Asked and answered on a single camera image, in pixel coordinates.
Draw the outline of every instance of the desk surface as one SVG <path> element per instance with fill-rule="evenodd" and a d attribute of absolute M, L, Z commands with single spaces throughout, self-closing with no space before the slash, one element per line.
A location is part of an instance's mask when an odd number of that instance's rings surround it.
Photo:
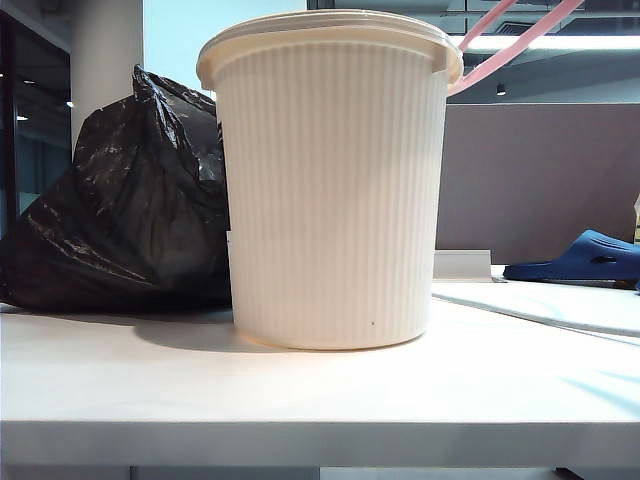
<path fill-rule="evenodd" d="M 252 343 L 230 312 L 4 308 L 8 463 L 640 466 L 637 339 L 438 300 L 419 339 L 340 353 Z"/>

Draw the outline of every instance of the bucket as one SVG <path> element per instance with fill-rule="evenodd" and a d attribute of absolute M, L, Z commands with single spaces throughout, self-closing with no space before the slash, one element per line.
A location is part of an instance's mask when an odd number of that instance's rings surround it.
<path fill-rule="evenodd" d="M 424 332 L 447 89 L 462 68 L 438 28 L 362 10 L 258 18 L 204 46 L 240 332 L 331 350 Z"/>

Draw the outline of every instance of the ceiling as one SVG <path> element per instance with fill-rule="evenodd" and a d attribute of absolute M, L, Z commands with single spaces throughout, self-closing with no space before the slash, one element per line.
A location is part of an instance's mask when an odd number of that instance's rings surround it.
<path fill-rule="evenodd" d="M 398 13 L 436 25 L 450 35 L 464 35 L 497 3 L 489 0 L 324 0 L 323 6 Z M 558 3 L 559 0 L 521 0 L 494 22 L 484 35 L 520 35 Z M 640 35 L 640 0 L 586 0 L 548 35 Z M 464 55 L 465 72 L 473 70 L 494 51 L 467 50 Z M 639 50 L 527 50 L 478 85 L 451 97 L 450 102 L 544 102 L 545 93 L 551 90 L 553 95 L 549 98 L 553 100 L 549 101 L 607 102 L 614 97 L 611 89 L 616 88 L 614 85 L 621 85 L 619 82 L 626 82 L 628 101 L 637 102 L 640 87 L 630 87 L 629 80 L 640 77 L 639 68 Z M 509 83 L 508 94 L 496 97 L 497 84 L 503 82 Z M 590 96 L 583 95 L 580 99 L 575 92 L 564 96 L 558 94 L 579 86 L 588 86 Z M 616 92 L 616 100 L 612 101 L 627 101 L 624 95 Z"/>
<path fill-rule="evenodd" d="M 497 1 L 490 0 L 335 0 L 335 8 L 388 11 L 419 18 L 451 35 L 464 35 Z M 487 34 L 519 34 L 558 0 L 521 0 Z M 586 0 L 552 33 L 570 35 L 628 35 L 640 33 L 639 0 Z"/>

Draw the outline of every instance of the garbage bag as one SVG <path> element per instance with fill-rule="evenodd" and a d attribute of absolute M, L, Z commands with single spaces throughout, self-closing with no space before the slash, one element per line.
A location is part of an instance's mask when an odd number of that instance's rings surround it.
<path fill-rule="evenodd" d="M 136 66 L 74 162 L 0 241 L 0 301 L 49 311 L 230 305 L 215 103 Z"/>

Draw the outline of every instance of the blue slipper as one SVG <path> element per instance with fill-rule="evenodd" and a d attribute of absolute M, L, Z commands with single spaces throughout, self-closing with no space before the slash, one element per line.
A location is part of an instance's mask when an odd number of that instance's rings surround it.
<path fill-rule="evenodd" d="M 586 230 L 555 260 L 509 265 L 509 280 L 640 280 L 640 245 Z"/>

